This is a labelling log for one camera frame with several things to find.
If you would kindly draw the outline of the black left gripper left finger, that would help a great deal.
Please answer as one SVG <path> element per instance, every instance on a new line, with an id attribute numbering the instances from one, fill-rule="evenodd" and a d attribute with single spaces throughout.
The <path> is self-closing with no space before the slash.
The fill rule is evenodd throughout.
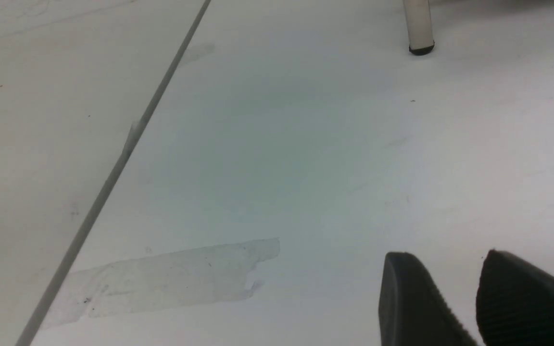
<path id="1" fill-rule="evenodd" d="M 453 314 L 423 263 L 407 252 L 388 252 L 378 301 L 383 346 L 476 346 Z"/>

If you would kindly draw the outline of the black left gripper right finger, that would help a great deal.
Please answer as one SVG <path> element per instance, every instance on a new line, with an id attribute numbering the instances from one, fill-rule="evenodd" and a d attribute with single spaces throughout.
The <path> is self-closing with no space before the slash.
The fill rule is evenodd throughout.
<path id="1" fill-rule="evenodd" d="M 554 346 L 554 276 L 510 252 L 490 250 L 476 320 L 487 346 Z"/>

